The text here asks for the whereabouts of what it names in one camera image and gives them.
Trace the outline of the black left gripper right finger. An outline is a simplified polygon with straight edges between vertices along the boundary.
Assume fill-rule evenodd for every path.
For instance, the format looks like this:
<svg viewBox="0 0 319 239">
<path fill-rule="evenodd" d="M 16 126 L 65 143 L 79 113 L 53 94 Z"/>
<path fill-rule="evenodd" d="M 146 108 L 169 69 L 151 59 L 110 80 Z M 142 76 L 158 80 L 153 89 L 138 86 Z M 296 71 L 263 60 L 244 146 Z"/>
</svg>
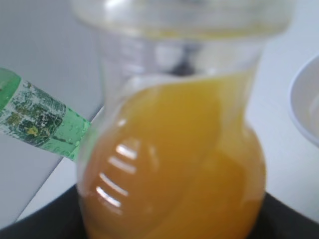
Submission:
<svg viewBox="0 0 319 239">
<path fill-rule="evenodd" d="M 266 194 L 254 226 L 255 239 L 317 239 L 319 224 Z"/>
</svg>

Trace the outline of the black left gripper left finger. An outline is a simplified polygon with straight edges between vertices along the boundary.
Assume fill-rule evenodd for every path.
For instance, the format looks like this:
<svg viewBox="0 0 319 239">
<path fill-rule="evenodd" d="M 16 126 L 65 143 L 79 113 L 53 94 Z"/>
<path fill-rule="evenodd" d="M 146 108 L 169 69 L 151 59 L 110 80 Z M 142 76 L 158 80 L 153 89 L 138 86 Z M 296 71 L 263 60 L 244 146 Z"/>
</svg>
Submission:
<svg viewBox="0 0 319 239">
<path fill-rule="evenodd" d="M 51 203 L 0 231 L 2 239 L 85 239 L 78 193 L 70 187 Z"/>
</svg>

